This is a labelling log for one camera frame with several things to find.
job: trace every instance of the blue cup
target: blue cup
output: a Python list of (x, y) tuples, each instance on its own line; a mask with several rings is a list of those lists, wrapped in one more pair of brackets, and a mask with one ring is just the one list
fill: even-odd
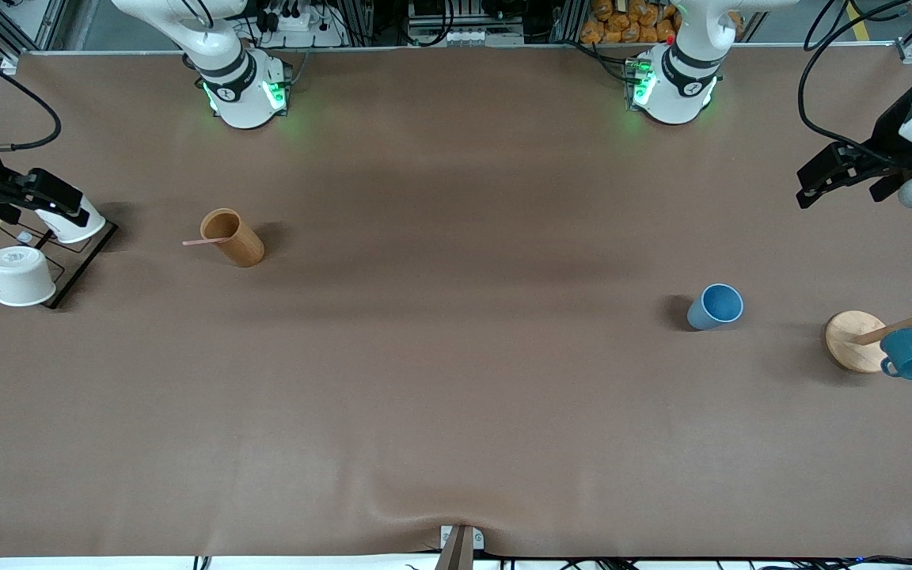
[(888, 333), (879, 346), (889, 355), (882, 361), (882, 371), (892, 378), (912, 380), (912, 328)]
[(688, 308), (688, 324), (699, 331), (737, 321), (745, 311), (741, 293), (730, 285), (716, 283), (705, 288)]

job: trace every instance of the brown cup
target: brown cup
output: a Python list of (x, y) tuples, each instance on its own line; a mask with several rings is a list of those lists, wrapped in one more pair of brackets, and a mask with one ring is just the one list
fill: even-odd
[(199, 235), (203, 239), (228, 238), (217, 246), (238, 267), (252, 267), (260, 263), (265, 255), (263, 241), (230, 208), (218, 208), (207, 214), (199, 225)]

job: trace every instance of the cup handle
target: cup handle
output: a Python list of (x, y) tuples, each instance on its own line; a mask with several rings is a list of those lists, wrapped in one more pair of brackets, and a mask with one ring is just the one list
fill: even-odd
[(891, 365), (893, 365), (893, 361), (891, 361), (888, 357), (884, 358), (882, 361), (882, 371), (886, 373), (886, 376), (891, 376), (892, 378), (900, 378), (900, 373), (898, 370), (894, 369), (893, 372), (889, 371)]

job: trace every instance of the brown table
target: brown table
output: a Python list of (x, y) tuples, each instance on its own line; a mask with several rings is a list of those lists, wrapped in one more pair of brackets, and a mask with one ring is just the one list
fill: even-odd
[[(797, 209), (804, 54), (741, 48), (695, 123), (568, 50), (314, 55), (241, 132), (177, 57), (24, 57), (17, 153), (120, 237), (58, 313), (0, 306), (0, 556), (416, 551), (912, 556), (912, 383), (839, 371), (840, 310), (912, 306), (912, 211)], [(864, 138), (912, 81), (826, 54)], [(0, 141), (48, 121), (0, 83)], [(238, 209), (268, 259), (184, 248)], [(724, 281), (738, 325), (681, 327)]]

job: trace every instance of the white mug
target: white mug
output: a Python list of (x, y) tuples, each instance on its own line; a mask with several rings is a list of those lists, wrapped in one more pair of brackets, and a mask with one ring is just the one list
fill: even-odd
[(47, 225), (47, 227), (51, 228), (51, 231), (55, 232), (55, 239), (58, 239), (59, 243), (75, 243), (93, 237), (94, 234), (101, 231), (102, 227), (105, 227), (105, 218), (97, 212), (93, 204), (90, 204), (86, 196), (80, 199), (79, 205), (80, 208), (87, 210), (87, 213), (90, 214), (86, 221), (86, 227), (80, 227), (66, 219), (65, 216), (45, 210), (34, 210), (33, 213), (37, 214), (37, 217), (44, 222), (44, 225)]
[(0, 249), (0, 303), (35, 306), (54, 294), (55, 283), (44, 253), (26, 245)]

